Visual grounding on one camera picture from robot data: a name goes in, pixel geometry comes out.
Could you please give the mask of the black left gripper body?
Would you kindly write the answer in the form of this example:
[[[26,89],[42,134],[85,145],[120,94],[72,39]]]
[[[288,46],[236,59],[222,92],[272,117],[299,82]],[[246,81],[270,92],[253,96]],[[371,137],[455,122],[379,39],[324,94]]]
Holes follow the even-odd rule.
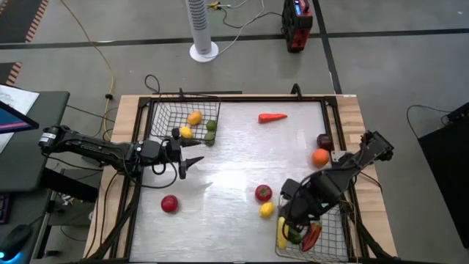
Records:
[[[181,180],[186,178],[186,172],[182,168],[182,157],[181,162],[171,162],[166,154],[166,143],[171,139],[181,142],[180,140],[180,130],[178,128],[173,128],[171,130],[171,137],[165,138],[161,143],[156,144],[158,147],[157,150],[151,155],[150,166],[152,167],[152,172],[155,175],[162,175],[166,171],[167,164],[178,163],[178,175]]]

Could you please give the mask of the dark green cucumber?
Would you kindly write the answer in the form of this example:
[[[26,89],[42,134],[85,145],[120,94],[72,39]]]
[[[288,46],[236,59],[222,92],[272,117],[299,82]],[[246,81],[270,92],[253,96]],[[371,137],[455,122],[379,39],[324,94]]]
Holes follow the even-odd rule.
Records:
[[[288,241],[292,244],[298,245],[302,241],[302,236],[295,228],[290,227],[288,231]]]

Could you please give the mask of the dark red pepper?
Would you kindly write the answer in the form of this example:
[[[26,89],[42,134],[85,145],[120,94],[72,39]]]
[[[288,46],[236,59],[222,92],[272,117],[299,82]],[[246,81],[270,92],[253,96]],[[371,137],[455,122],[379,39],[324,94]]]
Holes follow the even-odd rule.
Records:
[[[301,243],[301,251],[309,251],[319,239],[319,236],[322,232],[322,224],[319,222],[314,222],[310,225],[307,233],[303,236]]]

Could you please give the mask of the yellow corn cob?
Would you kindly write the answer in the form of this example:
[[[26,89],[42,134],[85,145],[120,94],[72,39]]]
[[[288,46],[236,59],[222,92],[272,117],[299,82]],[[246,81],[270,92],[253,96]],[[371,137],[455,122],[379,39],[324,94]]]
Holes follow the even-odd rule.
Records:
[[[281,216],[278,218],[277,226],[277,247],[279,249],[286,249],[289,235],[289,226],[286,219]]]

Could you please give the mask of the red tomato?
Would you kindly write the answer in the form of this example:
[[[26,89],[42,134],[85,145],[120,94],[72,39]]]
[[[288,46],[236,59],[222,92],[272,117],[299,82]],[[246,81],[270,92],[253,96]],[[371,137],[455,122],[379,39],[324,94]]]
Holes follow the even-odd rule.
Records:
[[[268,202],[270,201],[273,192],[268,185],[258,185],[255,189],[254,195],[258,201]]]

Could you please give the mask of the red apple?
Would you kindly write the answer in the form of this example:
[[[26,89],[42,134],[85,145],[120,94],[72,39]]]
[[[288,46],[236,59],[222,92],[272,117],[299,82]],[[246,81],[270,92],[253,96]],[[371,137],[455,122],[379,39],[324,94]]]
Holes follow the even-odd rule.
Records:
[[[166,213],[175,213],[179,207],[179,201],[174,195],[167,195],[160,201],[161,209]]]

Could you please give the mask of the orange red carrot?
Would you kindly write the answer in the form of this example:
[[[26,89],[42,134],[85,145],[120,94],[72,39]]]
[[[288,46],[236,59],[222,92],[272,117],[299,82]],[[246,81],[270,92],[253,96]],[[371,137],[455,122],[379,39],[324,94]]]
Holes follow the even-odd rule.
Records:
[[[264,124],[268,122],[279,121],[288,118],[286,114],[279,113],[262,113],[258,116],[258,123]]]

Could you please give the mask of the black flat bar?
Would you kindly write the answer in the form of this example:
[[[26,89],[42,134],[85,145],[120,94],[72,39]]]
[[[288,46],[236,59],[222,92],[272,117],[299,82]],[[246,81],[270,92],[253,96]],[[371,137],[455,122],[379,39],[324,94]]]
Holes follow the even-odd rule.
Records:
[[[196,91],[196,92],[187,92],[183,91],[184,95],[241,95],[243,91],[240,90],[229,90],[229,91]],[[159,95],[177,95],[179,96],[179,91],[176,92],[162,92]]]

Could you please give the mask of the orange fruit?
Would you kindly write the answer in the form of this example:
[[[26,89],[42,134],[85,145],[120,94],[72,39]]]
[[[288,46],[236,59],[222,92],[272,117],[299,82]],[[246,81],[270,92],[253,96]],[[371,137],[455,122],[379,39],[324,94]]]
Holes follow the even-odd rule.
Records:
[[[323,168],[325,165],[327,165],[329,160],[329,152],[322,148],[317,148],[311,155],[311,162],[318,169]]]

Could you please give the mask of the dark grey desk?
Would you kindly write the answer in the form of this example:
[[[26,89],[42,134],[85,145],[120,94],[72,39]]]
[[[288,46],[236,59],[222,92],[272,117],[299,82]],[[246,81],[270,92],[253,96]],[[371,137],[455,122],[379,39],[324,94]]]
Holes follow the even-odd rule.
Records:
[[[16,132],[0,153],[0,193],[33,191],[39,187],[47,158],[38,146],[43,128],[62,121],[69,92],[40,92],[27,113],[39,124],[32,131]]]

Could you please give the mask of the monitor with blue screen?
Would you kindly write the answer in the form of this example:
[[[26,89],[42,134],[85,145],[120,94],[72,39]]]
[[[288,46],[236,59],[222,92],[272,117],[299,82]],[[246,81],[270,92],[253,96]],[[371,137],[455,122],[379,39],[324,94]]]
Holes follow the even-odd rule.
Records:
[[[39,124],[0,101],[0,134],[36,130]]]

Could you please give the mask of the white paper sheet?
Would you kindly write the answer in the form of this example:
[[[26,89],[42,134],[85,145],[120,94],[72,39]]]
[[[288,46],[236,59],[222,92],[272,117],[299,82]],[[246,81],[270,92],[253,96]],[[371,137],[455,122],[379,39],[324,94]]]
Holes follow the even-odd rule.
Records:
[[[0,84],[0,101],[26,116],[38,97],[39,94],[36,92],[29,92],[16,87],[7,86],[6,84]],[[0,134],[0,154],[13,135],[14,133]]]

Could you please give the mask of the red black power tool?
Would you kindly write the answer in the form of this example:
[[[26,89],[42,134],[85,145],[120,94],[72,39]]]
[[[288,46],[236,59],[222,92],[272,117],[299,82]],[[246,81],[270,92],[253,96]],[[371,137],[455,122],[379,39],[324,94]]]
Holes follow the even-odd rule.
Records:
[[[288,52],[302,51],[313,25],[313,13],[309,1],[284,0],[281,24]]]

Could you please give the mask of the backlit keyboard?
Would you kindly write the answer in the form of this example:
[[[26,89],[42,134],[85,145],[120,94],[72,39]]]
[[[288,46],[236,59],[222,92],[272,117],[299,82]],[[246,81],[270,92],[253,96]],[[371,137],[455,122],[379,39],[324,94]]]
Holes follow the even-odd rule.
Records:
[[[8,222],[10,214],[10,195],[0,194],[0,224],[6,224]]]

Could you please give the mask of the black mat striped edge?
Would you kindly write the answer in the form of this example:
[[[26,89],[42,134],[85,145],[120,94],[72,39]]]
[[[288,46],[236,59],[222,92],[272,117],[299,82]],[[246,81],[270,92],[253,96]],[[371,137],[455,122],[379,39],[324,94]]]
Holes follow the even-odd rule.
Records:
[[[2,0],[0,44],[30,43],[50,0]]]
[[[0,63],[0,84],[6,84],[11,87],[15,86],[21,67],[21,62]]]

